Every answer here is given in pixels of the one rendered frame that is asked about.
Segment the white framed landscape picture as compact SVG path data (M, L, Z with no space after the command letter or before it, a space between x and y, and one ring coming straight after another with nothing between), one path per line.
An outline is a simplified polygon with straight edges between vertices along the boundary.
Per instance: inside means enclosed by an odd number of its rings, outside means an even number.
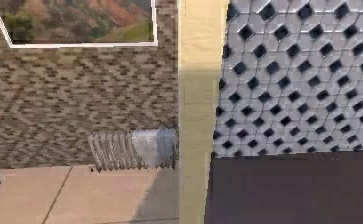
M0 0L11 48L156 46L156 0Z

